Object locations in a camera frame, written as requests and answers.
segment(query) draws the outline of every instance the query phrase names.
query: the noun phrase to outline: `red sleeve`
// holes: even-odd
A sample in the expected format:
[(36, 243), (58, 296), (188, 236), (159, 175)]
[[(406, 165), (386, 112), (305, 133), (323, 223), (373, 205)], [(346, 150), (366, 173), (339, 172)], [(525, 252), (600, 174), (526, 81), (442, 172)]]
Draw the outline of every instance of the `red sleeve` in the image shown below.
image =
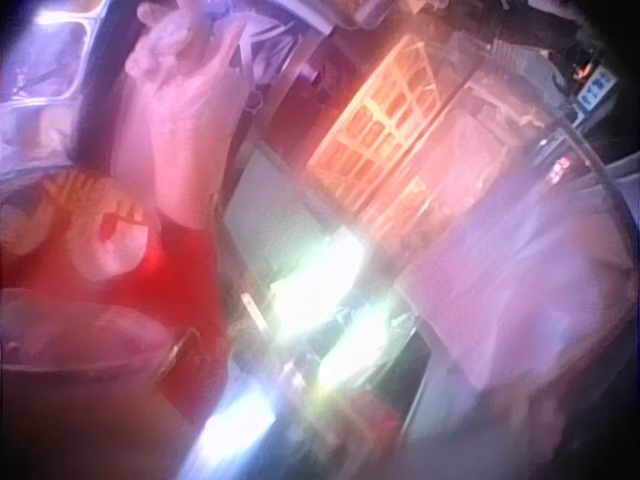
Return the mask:
[[(185, 418), (202, 423), (224, 390), (229, 353), (212, 235), (166, 220), (137, 270), (128, 294), (138, 309), (169, 327), (193, 327), (202, 335), (206, 352), (189, 342), (160, 382), (162, 393)], [(201, 353), (209, 361), (203, 362)]]
[(136, 308), (169, 328), (195, 328), (208, 349), (226, 343), (209, 232), (163, 220), (159, 235), (149, 239), (142, 263), (118, 284), (113, 303)]

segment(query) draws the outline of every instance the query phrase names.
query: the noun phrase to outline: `person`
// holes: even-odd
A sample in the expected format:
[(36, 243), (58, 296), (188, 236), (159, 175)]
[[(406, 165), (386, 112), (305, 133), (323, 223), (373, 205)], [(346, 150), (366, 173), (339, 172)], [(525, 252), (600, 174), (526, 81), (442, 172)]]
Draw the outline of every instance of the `person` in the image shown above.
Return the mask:
[[(117, 372), (126, 372), (134, 383), (159, 389), (191, 425), (211, 414), (225, 385), (229, 342), (209, 217), (248, 96), (248, 82), (229, 67), (244, 24), (223, 20), (211, 36), (193, 0), (178, 0), (177, 9), (142, 3), (137, 15), (148, 31), (125, 71), (149, 132), (153, 204), (114, 178), (77, 168), (0, 184), (5, 413), (12, 396), (19, 399), (11, 404), (18, 412), (10, 415), (12, 431), (24, 431), (27, 417), (36, 423), (34, 415), (55, 421), (57, 414), (42, 411), (56, 395), (80, 415), (86, 402), (67, 401), (67, 390), (34, 393), (47, 375), (67, 379), (71, 372), (79, 385), (99, 380), (104, 393), (115, 388)], [(185, 332), (196, 339), (196, 353), (164, 365)], [(163, 365), (169, 373), (157, 379)], [(53, 388), (62, 388), (56, 382)], [(103, 393), (91, 402), (103, 401)], [(25, 413), (29, 405), (33, 415)], [(86, 430), (101, 408), (88, 407), (89, 417), (76, 423)], [(64, 422), (60, 428), (68, 430)], [(65, 439), (65, 432), (52, 438)]]

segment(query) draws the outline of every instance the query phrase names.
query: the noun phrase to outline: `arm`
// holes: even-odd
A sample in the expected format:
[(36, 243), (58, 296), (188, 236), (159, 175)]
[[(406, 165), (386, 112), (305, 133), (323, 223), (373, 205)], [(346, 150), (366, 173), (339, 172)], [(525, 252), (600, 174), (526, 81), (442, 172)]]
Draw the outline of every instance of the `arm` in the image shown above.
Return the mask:
[[(218, 25), (209, 42), (206, 20), (185, 3), (169, 13), (141, 6), (138, 16), (152, 30), (126, 69), (149, 125), (157, 206), (176, 223), (203, 229), (248, 95), (246, 80), (228, 67), (244, 25)], [(176, 29), (189, 38), (176, 38)]]

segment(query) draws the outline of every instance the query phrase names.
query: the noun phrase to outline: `food container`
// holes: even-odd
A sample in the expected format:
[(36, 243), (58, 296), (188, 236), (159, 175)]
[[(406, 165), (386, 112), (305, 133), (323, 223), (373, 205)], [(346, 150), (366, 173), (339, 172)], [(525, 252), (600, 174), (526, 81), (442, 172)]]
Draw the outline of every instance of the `food container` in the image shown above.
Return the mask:
[(64, 101), (78, 93), (92, 40), (91, 22), (38, 19), (3, 59), (3, 107)]

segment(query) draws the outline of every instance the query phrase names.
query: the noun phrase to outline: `plastic wrap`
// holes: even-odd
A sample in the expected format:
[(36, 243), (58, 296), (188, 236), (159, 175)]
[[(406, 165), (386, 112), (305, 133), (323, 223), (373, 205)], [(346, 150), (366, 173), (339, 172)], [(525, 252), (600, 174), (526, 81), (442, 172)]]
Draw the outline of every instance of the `plastic wrap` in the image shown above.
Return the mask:
[[(531, 183), (501, 181), (398, 280), (478, 389), (553, 376), (570, 347), (629, 304), (620, 295), (633, 266), (608, 216)], [(599, 266), (608, 257), (615, 268)]]
[(160, 323), (123, 307), (59, 305), (27, 290), (6, 289), (0, 313), (5, 371), (153, 371), (173, 344)]

